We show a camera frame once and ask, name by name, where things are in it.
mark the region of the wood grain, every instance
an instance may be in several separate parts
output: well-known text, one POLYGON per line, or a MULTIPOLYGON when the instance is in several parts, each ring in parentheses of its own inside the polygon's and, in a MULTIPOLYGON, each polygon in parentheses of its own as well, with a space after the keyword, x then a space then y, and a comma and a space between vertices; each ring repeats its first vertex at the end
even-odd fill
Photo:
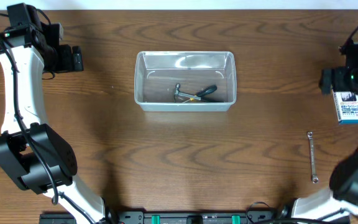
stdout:
MULTIPOLYGON (((322 68, 358 11, 49 11, 79 45, 85 71, 44 81, 51 127, 73 147, 79 175, 114 208, 244 210, 278 206, 327 187, 357 146, 358 125, 337 124, 322 68), (145 113, 134 102, 142 50, 231 51, 237 102, 227 113, 145 113), (310 181, 314 131, 320 183, 310 181)), ((9 25, 0 17, 0 31, 9 25)), ((0 127, 4 82, 0 66, 0 127)), ((20 191, 0 168, 0 223, 37 223, 63 211, 20 191)))

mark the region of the small box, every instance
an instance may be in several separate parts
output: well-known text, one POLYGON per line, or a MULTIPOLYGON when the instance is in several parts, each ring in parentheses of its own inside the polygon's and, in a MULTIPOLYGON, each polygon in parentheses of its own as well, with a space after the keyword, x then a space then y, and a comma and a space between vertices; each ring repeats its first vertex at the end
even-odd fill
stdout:
POLYGON ((135 66, 135 102, 144 111, 227 111, 236 102, 237 82, 231 52, 139 52, 135 66), (175 97, 175 86, 194 95, 216 85, 203 103, 175 97))
POLYGON ((333 91, 339 124, 358 124, 358 95, 333 91))

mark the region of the clear plastic container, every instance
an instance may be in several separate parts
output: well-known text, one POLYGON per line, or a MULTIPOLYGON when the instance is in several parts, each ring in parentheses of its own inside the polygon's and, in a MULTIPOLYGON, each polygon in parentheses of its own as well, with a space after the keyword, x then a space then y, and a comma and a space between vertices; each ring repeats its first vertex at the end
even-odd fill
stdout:
POLYGON ((135 66, 135 101, 144 111, 227 111, 236 102, 236 66, 231 52, 139 52, 135 66), (216 85, 204 103, 176 96, 195 95, 216 85))

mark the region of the black handle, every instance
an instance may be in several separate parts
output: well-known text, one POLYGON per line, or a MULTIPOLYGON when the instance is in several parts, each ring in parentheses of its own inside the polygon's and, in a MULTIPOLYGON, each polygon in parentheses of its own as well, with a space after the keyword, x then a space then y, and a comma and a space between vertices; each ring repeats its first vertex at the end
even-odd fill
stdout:
POLYGON ((205 97, 201 97, 200 101, 204 103, 223 103, 222 101, 213 100, 205 97))
POLYGON ((218 87, 216 85, 211 85, 211 86, 205 88, 205 90, 199 91, 198 93, 196 93, 196 96, 202 97, 202 96, 205 96, 205 95, 215 92, 217 89, 218 89, 218 87))

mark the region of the metal wrench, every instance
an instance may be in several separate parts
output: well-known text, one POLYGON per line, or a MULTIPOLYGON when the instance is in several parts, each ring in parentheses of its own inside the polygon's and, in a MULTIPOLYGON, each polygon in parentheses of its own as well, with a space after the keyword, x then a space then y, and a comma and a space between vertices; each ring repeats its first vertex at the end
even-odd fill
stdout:
POLYGON ((316 174, 316 164, 314 163, 314 144, 313 144, 313 132, 308 131, 308 139, 310 145, 310 165, 311 165, 311 181, 314 184, 318 183, 316 174))

